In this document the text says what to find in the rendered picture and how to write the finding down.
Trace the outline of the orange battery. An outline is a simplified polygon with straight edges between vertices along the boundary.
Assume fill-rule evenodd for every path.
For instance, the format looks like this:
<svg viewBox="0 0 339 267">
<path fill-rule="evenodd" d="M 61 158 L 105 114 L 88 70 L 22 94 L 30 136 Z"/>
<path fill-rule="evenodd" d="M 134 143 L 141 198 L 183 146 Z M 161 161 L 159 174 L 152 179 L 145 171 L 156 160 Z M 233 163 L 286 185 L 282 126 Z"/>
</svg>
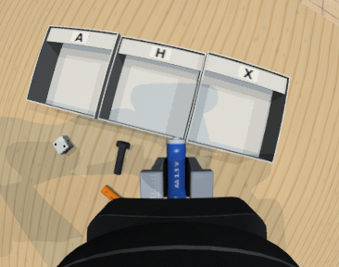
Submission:
<svg viewBox="0 0 339 267">
<path fill-rule="evenodd" d="M 105 187 L 101 190 L 101 192 L 108 197 L 110 200 L 114 198 L 119 198 L 120 196 L 114 192 L 109 186 L 105 185 Z"/>
</svg>

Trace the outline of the black bolt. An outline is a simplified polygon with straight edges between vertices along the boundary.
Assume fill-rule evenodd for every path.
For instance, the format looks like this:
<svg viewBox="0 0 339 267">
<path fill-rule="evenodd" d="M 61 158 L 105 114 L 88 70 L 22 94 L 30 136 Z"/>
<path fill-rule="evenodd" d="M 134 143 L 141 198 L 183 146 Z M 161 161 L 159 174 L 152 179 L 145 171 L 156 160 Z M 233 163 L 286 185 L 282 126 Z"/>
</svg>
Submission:
<svg viewBox="0 0 339 267">
<path fill-rule="evenodd" d="M 130 143 L 124 141 L 117 141 L 116 146 L 119 148 L 118 155 L 116 159 L 114 174 L 121 175 L 122 165 L 124 161 L 124 156 L 126 149 L 130 149 Z"/>
</svg>

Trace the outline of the white three-compartment bin rack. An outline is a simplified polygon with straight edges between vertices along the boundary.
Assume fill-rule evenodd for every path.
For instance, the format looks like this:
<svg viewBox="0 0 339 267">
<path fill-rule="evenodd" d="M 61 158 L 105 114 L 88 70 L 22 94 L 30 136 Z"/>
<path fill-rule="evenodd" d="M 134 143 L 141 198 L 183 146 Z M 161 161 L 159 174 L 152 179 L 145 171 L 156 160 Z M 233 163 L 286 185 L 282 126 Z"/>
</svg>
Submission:
<svg viewBox="0 0 339 267">
<path fill-rule="evenodd" d="M 290 78 L 209 51 L 49 25 L 26 100 L 273 163 Z"/>
</svg>

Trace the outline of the white die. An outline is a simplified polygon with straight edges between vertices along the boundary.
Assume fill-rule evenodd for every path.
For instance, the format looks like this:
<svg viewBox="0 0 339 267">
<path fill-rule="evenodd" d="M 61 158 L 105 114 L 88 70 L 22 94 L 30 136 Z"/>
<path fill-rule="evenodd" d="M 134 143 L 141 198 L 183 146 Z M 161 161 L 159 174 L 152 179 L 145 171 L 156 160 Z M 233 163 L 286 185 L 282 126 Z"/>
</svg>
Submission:
<svg viewBox="0 0 339 267">
<path fill-rule="evenodd" d="M 59 136 L 58 139 L 53 143 L 53 146 L 56 149 L 58 155 L 66 154 L 74 147 L 67 135 Z"/>
</svg>

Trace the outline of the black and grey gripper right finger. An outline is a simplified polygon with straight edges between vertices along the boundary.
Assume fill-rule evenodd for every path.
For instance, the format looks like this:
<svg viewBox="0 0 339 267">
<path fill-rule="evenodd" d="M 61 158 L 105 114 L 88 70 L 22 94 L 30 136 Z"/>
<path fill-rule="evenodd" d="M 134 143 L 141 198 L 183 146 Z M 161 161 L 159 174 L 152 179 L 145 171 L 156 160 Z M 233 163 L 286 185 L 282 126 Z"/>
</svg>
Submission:
<svg viewBox="0 0 339 267">
<path fill-rule="evenodd" d="M 185 158 L 186 197 L 213 197 L 214 172 L 202 169 L 195 157 Z"/>
</svg>

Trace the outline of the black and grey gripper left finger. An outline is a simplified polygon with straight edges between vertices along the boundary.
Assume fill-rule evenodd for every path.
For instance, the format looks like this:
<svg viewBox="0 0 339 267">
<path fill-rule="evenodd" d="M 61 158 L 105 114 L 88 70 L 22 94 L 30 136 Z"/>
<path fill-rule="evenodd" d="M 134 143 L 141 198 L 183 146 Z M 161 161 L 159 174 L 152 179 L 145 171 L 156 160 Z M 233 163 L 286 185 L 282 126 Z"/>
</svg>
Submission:
<svg viewBox="0 0 339 267">
<path fill-rule="evenodd" d="M 158 157 L 151 170 L 140 171 L 140 198 L 164 198 L 168 194 L 168 159 Z"/>
</svg>

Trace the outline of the blue aa battery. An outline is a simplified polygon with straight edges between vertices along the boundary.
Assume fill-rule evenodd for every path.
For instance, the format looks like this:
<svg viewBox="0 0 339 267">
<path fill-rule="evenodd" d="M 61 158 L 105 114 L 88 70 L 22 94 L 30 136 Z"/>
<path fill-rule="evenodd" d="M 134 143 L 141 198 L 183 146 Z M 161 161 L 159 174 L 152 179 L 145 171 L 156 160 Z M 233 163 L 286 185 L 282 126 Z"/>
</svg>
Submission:
<svg viewBox="0 0 339 267">
<path fill-rule="evenodd" d="M 167 139 L 168 194 L 167 198 L 186 198 L 185 192 L 186 139 Z"/>
</svg>

